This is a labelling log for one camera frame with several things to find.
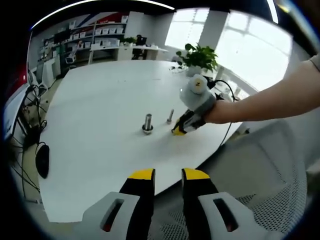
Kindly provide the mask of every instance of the metal bolt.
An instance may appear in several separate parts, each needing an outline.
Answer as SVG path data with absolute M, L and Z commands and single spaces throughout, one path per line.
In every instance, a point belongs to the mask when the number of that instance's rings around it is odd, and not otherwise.
M 145 116 L 144 125 L 142 126 L 143 132 L 147 135 L 149 135 L 151 131 L 154 129 L 154 127 L 151 125 L 151 118 L 152 118 L 152 115 L 148 113 Z
M 172 122 L 172 116 L 174 115 L 174 109 L 172 109 L 171 110 L 171 112 L 170 112 L 170 115 L 169 115 L 169 118 L 166 120 L 166 123 L 167 124 L 171 124 L 171 122 Z

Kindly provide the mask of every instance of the floor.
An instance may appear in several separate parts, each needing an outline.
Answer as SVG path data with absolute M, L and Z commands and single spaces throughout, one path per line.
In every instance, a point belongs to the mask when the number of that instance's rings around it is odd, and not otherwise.
M 53 99 L 55 92 L 57 91 L 62 79 L 58 79 L 53 86 L 46 92 L 42 100 L 48 101 L 48 104 L 44 104 L 43 108 L 47 111 L 50 105 L 50 102 Z M 42 111 L 41 115 L 44 118 L 45 112 Z M 242 135 L 239 133 L 235 133 L 229 141 L 232 141 L 236 138 L 241 137 Z M 38 182 L 38 173 L 35 166 L 35 152 L 36 152 L 36 145 L 29 147 L 25 150 L 23 154 L 23 161 L 22 166 L 23 169 L 27 172 L 28 176 L 31 180 L 39 187 Z M 24 184 L 25 190 L 25 198 L 26 198 L 26 206 L 29 209 L 31 215 L 33 216 L 34 220 L 41 226 L 41 228 L 46 231 L 48 234 L 52 236 L 66 236 L 72 233 L 74 226 L 77 224 L 76 222 L 70 223 L 54 223 L 49 222 L 47 215 L 45 213 L 44 207 L 41 204 L 41 196 L 40 194 L 28 184 Z

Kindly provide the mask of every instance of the potted plant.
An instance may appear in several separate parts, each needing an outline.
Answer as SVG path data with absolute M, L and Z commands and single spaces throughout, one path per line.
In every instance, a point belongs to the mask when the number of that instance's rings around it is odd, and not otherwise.
M 187 43 L 184 48 L 187 51 L 185 56 L 182 56 L 181 51 L 176 52 L 176 55 L 181 59 L 181 61 L 178 61 L 177 63 L 179 64 L 178 69 L 188 67 L 186 72 L 188 77 L 193 77 L 195 74 L 201 74 L 202 69 L 205 71 L 210 70 L 211 72 L 216 70 L 218 64 L 216 61 L 217 55 L 215 54 L 214 49 L 209 46 L 201 47 L 198 43 L 196 46 Z
M 125 38 L 123 38 L 123 39 L 120 40 L 121 43 L 124 43 L 124 45 L 125 45 L 125 46 L 128 46 L 128 47 L 132 47 L 133 44 L 136 43 L 136 41 L 137 41 L 137 40 L 136 40 L 133 36 L 131 36 L 131 37 L 125 37 Z

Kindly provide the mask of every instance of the window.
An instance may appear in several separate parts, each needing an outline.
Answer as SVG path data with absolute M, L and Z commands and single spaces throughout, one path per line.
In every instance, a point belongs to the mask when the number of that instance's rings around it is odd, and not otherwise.
M 232 11 L 215 51 L 219 64 L 262 91 L 284 77 L 291 49 L 292 36 L 280 27 Z
M 199 42 L 209 8 L 190 8 L 178 10 L 172 18 L 165 45 L 185 49 L 186 44 L 196 45 Z

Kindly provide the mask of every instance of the green leaves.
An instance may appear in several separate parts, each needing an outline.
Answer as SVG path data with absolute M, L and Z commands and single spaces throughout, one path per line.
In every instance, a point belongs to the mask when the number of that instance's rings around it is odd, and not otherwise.
M 196 46 L 192 46 L 190 43 L 187 43 L 184 46 L 187 51 L 185 56 L 182 56 L 181 51 L 177 51 L 176 55 L 182 59 L 178 61 L 178 69 L 182 69 L 183 66 L 199 66 L 202 69 L 213 71 L 218 66 L 216 58 L 218 57 L 215 54 L 215 50 L 210 48 L 209 46 L 201 47 L 198 43 Z

